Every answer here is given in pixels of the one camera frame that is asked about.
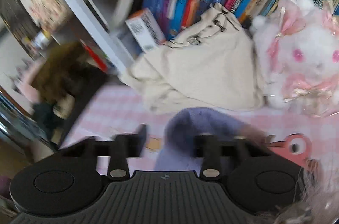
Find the white small box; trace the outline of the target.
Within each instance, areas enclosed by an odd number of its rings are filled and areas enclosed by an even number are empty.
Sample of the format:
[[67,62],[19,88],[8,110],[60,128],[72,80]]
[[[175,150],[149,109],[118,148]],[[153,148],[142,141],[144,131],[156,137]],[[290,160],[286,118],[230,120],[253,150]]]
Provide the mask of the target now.
[[160,26],[148,8],[131,15],[125,24],[144,52],[149,52],[166,41]]

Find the purple and mauve sweater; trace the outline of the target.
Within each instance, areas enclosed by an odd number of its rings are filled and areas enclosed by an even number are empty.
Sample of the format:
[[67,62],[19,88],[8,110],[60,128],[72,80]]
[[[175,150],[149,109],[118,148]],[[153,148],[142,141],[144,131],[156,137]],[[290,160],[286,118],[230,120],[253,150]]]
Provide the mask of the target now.
[[266,145],[267,134],[227,114],[207,107],[188,108],[171,118],[165,127],[164,145],[157,157],[155,171],[195,171],[200,173],[202,158],[195,158],[194,137],[212,134],[220,140],[243,136]]

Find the cream canvas bag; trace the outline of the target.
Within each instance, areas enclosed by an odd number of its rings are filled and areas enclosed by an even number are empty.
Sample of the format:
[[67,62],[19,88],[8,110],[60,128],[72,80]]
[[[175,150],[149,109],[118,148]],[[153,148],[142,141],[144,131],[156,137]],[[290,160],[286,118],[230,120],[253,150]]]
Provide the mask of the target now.
[[264,105],[253,40],[219,3],[175,38],[139,56],[119,79],[155,114],[190,107],[250,111]]

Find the pink white plush bunny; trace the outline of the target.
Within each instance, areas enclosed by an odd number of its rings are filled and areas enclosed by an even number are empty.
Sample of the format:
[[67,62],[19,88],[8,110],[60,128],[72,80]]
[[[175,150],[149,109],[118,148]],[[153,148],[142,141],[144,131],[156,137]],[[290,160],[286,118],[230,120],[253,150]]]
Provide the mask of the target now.
[[253,36],[267,105],[298,114],[338,113],[338,22],[312,0],[279,0],[256,16]]

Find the pink checkered table mat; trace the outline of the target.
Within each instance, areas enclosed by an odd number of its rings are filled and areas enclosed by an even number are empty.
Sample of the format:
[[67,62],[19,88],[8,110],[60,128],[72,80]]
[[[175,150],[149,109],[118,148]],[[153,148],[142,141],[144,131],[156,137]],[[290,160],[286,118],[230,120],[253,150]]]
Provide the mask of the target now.
[[[338,116],[309,117],[264,107],[256,111],[233,112],[221,110],[230,119],[230,130],[239,133],[242,128],[255,128],[276,141],[294,133],[301,133],[311,141],[310,159],[321,162],[324,171],[338,170]],[[94,136],[110,140],[117,134],[132,133],[139,124],[148,125],[148,142],[141,157],[128,160],[131,172],[161,170],[156,164],[165,142],[165,126],[172,113],[155,115],[143,106],[141,97],[130,87],[105,85],[101,87],[75,125],[65,137],[66,148]]]

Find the brown garment pile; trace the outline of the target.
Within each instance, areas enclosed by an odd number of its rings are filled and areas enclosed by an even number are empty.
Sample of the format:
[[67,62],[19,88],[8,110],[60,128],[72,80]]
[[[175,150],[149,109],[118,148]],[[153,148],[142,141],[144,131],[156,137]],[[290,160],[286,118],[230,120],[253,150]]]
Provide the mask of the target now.
[[89,57],[81,42],[53,48],[31,83],[40,100],[53,105],[66,95],[76,98],[89,94],[95,86],[101,86],[107,73],[89,64]]

